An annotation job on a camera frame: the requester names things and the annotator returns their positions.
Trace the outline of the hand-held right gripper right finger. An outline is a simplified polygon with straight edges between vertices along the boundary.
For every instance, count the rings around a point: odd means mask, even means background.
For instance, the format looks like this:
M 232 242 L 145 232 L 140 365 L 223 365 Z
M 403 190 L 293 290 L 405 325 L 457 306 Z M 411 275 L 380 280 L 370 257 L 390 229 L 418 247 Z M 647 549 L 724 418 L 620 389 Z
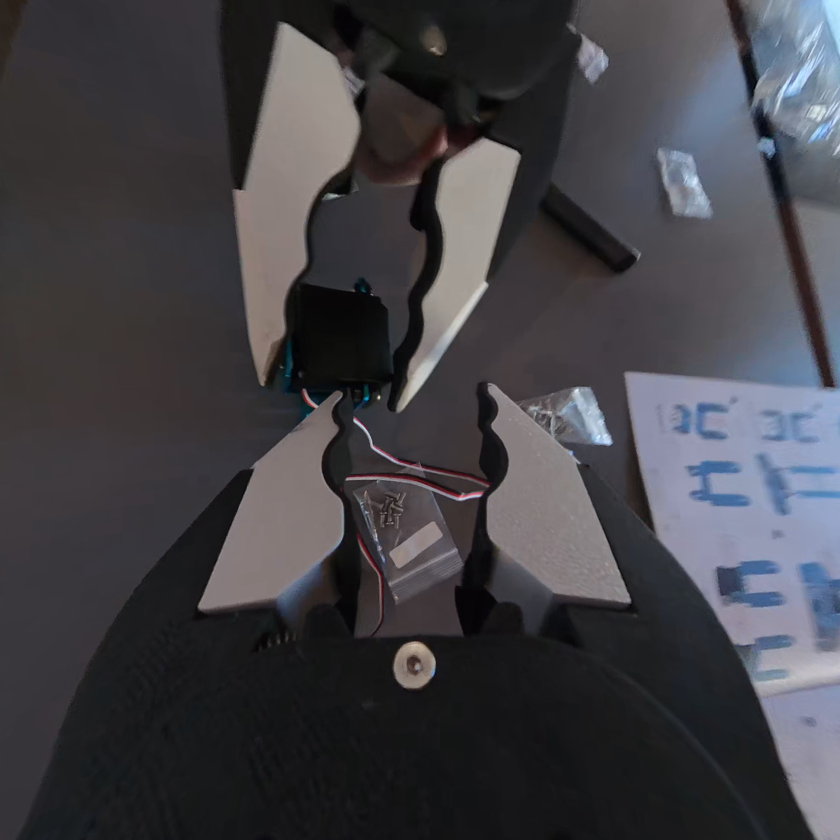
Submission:
M 512 604 L 526 633 L 571 607 L 624 612 L 632 597 L 575 457 L 498 386 L 477 387 L 479 495 L 469 556 L 456 586 L 466 636 Z

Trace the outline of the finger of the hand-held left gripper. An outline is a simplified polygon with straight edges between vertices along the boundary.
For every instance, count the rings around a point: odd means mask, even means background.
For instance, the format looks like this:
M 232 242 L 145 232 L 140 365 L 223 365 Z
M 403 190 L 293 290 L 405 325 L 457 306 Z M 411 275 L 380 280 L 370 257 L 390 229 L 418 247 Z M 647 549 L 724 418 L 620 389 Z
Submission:
M 233 191 L 248 341 L 263 387 L 289 333 L 290 294 L 310 265 L 313 210 L 350 169 L 360 131 L 338 59 L 279 24 L 244 184 Z
M 391 411 L 407 408 L 487 291 L 519 161 L 516 150 L 481 139 L 423 177 L 413 224 L 425 235 L 426 252 L 394 354 Z

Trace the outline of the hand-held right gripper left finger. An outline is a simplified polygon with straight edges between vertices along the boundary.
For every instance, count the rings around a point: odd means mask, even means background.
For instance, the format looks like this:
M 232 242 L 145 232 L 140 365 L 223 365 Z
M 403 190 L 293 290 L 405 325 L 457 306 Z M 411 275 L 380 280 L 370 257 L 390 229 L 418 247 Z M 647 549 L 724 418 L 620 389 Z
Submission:
M 346 392 L 328 396 L 250 470 L 197 609 L 268 609 L 300 632 L 334 607 L 351 635 L 358 617 L 358 532 L 343 494 L 350 473 Z

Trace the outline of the black servo motor teal bracket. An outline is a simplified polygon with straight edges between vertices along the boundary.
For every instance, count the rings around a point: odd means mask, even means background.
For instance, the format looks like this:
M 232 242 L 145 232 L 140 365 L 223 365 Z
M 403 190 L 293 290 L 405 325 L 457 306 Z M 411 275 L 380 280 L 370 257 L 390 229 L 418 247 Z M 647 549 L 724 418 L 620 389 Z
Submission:
M 359 277 L 351 290 L 301 284 L 290 312 L 285 392 L 317 400 L 346 391 L 354 408 L 381 398 L 393 378 L 389 313 L 367 279 Z

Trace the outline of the person's left hand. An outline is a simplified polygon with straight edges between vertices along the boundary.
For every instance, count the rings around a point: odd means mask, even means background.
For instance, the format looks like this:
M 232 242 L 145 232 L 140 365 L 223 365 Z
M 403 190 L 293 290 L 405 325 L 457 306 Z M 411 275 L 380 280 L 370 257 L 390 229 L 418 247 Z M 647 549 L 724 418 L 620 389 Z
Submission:
M 436 162 L 445 158 L 448 152 L 448 127 L 443 124 L 424 142 L 415 155 L 415 175 L 419 182 L 427 170 Z

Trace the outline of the labelled zip bag long screws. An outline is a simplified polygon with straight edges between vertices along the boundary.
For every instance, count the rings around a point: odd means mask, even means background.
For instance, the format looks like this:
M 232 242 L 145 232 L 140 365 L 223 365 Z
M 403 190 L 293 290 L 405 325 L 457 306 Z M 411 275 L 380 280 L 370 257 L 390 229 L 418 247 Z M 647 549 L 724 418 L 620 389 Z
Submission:
M 591 85 L 596 84 L 610 63 L 604 49 L 583 34 L 580 34 L 576 60 L 581 74 Z

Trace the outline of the zip bag with metal parts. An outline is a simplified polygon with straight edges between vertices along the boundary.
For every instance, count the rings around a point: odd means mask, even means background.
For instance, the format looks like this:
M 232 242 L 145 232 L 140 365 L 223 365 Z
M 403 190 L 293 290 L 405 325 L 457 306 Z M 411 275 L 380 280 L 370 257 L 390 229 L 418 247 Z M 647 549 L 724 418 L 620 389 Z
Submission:
M 567 449 L 613 445 L 593 390 L 574 386 L 516 402 L 535 424 Z

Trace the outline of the black bar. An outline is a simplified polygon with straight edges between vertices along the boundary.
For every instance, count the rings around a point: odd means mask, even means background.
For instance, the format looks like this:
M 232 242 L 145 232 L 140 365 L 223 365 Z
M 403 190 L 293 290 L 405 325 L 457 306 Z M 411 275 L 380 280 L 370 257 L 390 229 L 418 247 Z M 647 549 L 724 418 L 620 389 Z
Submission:
M 626 245 L 555 184 L 549 184 L 540 208 L 578 245 L 613 273 L 624 273 L 638 262 L 641 255 L 636 248 Z

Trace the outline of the small zip bag black screws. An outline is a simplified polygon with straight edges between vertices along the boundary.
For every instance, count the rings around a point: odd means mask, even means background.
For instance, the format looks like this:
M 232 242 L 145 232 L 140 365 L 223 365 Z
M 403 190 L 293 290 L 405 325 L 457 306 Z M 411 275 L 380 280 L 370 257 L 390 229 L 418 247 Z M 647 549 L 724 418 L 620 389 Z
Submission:
M 459 494 L 432 474 L 429 467 L 409 465 L 357 472 L 341 483 L 349 516 L 343 547 L 357 556 L 361 580 L 371 578 L 381 615 L 387 593 L 395 603 L 409 600 L 463 568 L 438 504 L 440 497 L 455 501 Z

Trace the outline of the printed instruction sheet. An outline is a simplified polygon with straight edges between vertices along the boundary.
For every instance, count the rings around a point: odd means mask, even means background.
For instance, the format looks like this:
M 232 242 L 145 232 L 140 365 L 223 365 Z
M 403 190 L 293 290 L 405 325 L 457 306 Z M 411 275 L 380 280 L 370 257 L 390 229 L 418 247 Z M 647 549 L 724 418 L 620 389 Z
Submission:
M 839 675 L 838 390 L 625 373 L 660 541 L 762 697 Z

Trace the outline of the labelled zip bag of nuts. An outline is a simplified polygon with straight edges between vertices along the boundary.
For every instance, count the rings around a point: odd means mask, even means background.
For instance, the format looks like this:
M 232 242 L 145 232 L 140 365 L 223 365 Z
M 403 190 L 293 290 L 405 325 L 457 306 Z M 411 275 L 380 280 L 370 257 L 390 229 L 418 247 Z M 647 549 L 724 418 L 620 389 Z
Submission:
M 692 154 L 659 148 L 656 160 L 671 213 L 675 217 L 711 219 L 711 202 Z

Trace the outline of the clear plastic bag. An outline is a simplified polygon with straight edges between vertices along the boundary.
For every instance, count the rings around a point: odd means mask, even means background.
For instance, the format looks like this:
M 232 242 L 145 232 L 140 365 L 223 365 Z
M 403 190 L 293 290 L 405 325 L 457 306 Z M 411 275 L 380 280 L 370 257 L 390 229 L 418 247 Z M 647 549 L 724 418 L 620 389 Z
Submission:
M 839 2 L 744 2 L 759 78 L 753 102 L 798 144 L 838 156 Z

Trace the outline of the plain white paper sheet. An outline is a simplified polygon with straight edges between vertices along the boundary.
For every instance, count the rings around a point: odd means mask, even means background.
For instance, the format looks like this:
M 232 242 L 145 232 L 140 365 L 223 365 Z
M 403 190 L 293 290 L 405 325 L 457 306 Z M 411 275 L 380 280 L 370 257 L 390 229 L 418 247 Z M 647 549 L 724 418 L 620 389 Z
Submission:
M 839 838 L 839 686 L 761 699 L 787 779 L 812 833 Z

